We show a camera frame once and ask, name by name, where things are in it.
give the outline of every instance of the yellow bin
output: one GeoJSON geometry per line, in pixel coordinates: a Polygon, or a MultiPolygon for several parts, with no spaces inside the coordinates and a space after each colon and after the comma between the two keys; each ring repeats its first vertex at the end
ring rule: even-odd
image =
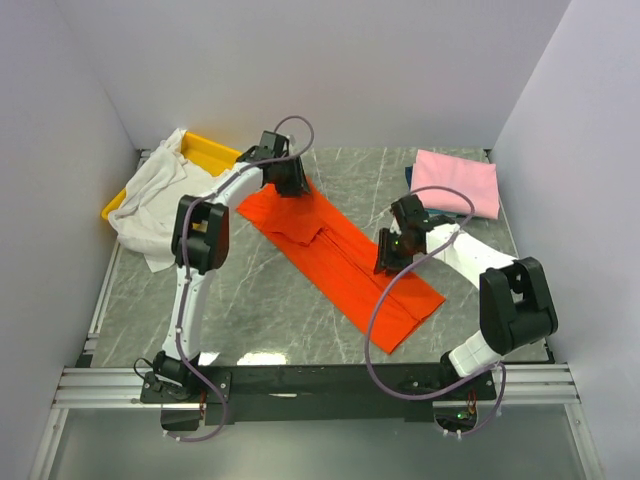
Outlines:
{"type": "MultiPolygon", "coordinates": [[[[218,176],[225,169],[231,168],[242,153],[191,132],[185,133],[182,138],[180,151],[185,158],[191,160],[214,176],[218,176]]],[[[100,216],[108,221],[109,213],[120,206],[126,195],[126,190],[123,188],[122,191],[104,207],[100,216]]]]}

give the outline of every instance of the crumpled white fabric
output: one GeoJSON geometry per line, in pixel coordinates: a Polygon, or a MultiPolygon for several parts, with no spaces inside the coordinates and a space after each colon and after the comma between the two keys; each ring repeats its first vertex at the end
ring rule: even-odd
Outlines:
{"type": "Polygon", "coordinates": [[[126,186],[127,196],[109,223],[126,248],[144,254],[152,272],[174,263],[171,237],[183,195],[201,195],[211,188],[213,176],[180,153],[186,130],[176,129],[160,143],[126,186]]]}

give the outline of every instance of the pink cloth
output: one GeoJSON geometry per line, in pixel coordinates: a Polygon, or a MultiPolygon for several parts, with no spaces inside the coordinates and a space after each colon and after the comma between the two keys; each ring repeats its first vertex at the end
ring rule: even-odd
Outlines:
{"type": "MultiPolygon", "coordinates": [[[[495,165],[418,150],[411,190],[427,185],[458,190],[471,199],[476,207],[476,216],[498,218],[500,199],[495,165]]],[[[450,192],[427,190],[418,193],[418,197],[425,208],[469,213],[467,202],[450,192]]]]}

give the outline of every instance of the orange pants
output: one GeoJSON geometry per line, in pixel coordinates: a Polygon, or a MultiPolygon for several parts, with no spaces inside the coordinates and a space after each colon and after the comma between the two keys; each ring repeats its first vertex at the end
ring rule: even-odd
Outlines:
{"type": "MultiPolygon", "coordinates": [[[[311,195],[282,198],[273,185],[267,185],[247,198],[238,212],[366,332],[373,307],[390,278],[373,274],[377,246],[313,185],[311,190],[311,195]]],[[[444,297],[421,278],[407,275],[380,309],[373,343],[386,353],[393,352],[443,302],[444,297]]]]}

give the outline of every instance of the orange cloth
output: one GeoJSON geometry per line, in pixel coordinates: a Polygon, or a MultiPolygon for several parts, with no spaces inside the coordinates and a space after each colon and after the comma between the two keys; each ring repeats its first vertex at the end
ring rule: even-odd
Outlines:
{"type": "MultiPolygon", "coordinates": [[[[374,275],[377,246],[313,185],[311,195],[280,197],[273,185],[248,197],[238,212],[276,245],[363,333],[390,278],[374,275]]],[[[372,341],[391,353],[444,297],[409,274],[391,290],[372,341]]]]}

